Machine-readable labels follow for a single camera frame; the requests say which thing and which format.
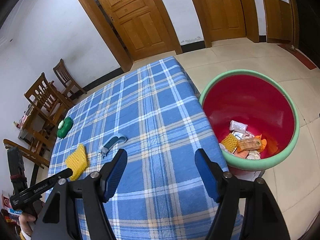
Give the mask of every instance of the finger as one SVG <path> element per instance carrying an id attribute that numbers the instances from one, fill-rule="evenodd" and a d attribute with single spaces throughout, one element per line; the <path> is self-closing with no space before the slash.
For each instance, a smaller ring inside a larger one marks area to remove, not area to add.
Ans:
<path id="1" fill-rule="evenodd" d="M 32 235 L 32 229 L 30 228 L 28 222 L 33 222 L 35 220 L 36 218 L 34 216 L 31 216 L 27 213 L 22 213 L 19 216 L 20 227 L 28 236 Z"/>

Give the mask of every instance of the chair leg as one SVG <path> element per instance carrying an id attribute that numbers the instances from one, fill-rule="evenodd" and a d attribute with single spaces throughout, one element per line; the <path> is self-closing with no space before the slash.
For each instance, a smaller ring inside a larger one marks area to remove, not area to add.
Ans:
<path id="1" fill-rule="evenodd" d="M 79 90 L 81 90 L 84 94 L 87 94 L 87 91 L 85 91 L 82 87 L 80 87 L 77 83 L 75 84 L 75 86 L 77 88 L 79 88 Z"/>

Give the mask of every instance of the green soap dish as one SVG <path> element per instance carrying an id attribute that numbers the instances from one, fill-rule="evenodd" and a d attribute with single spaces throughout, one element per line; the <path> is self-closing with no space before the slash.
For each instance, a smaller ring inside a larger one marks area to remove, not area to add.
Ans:
<path id="1" fill-rule="evenodd" d="M 73 126 L 73 120 L 70 117 L 66 117 L 64 120 L 62 120 L 58 126 L 61 127 L 60 129 L 58 129 L 57 131 L 57 136 L 59 138 L 65 138 L 68 134 L 68 132 L 70 131 L 70 129 Z"/>

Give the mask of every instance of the yellow sponge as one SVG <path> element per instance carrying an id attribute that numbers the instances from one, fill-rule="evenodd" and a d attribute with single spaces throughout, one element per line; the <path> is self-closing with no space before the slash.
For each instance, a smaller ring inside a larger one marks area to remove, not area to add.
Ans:
<path id="1" fill-rule="evenodd" d="M 87 156 L 83 144 L 79 144 L 78 148 L 66 159 L 66 165 L 72 169 L 73 174 L 70 180 L 76 180 L 87 167 Z"/>
<path id="2" fill-rule="evenodd" d="M 225 137 L 221 144 L 224 145 L 224 147 L 231 153 L 235 150 L 237 147 L 238 139 L 231 133 L 228 134 L 227 137 Z"/>

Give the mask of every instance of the plastic bag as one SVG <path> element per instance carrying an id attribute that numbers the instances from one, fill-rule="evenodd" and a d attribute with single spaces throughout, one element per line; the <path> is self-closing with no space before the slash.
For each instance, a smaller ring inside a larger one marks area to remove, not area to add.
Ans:
<path id="1" fill-rule="evenodd" d="M 220 146 L 220 149 L 221 149 L 222 151 L 225 151 L 225 152 L 227 152 L 227 153 L 230 153 L 230 152 L 227 150 L 227 148 L 225 148 L 225 146 L 224 146 L 222 143 L 219 143 L 219 146 Z"/>
<path id="2" fill-rule="evenodd" d="M 247 130 L 247 127 L 248 127 L 247 124 L 232 120 L 230 122 L 229 130 L 230 131 L 237 131 L 237 132 L 245 133 L 245 131 Z"/>
<path id="3" fill-rule="evenodd" d="M 260 153 L 257 151 L 250 151 L 249 155 L 247 156 L 248 160 L 260 160 Z"/>

